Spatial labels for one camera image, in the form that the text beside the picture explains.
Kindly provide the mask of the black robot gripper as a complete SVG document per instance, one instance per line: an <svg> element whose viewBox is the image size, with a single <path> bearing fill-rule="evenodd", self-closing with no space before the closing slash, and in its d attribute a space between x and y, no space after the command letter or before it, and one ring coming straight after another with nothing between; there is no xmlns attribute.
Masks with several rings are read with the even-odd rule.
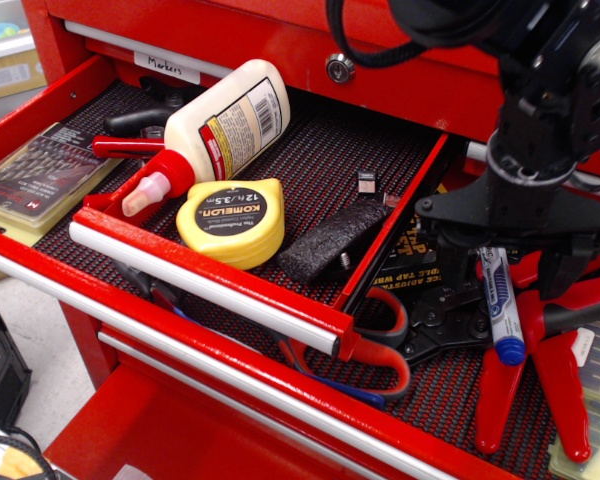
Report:
<svg viewBox="0 0 600 480"><path fill-rule="evenodd" d="M436 246L443 283L460 289L482 246L545 247L541 300L562 296L600 255L599 184L577 179L600 150L600 110L574 115L503 109L487 143L486 172L470 185L419 200L419 237ZM582 236L586 239L572 239Z"/></svg>

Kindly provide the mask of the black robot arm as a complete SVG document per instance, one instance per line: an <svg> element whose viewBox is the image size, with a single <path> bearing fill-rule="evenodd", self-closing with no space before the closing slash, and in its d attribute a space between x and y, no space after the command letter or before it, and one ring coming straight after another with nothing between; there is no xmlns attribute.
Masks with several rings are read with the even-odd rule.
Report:
<svg viewBox="0 0 600 480"><path fill-rule="evenodd" d="M495 57L504 101L485 173L423 198L419 232L442 265L459 249L540 252L544 300L600 253L600 182L577 168L600 153L600 1L394 1L399 26L429 48Z"/></svg>

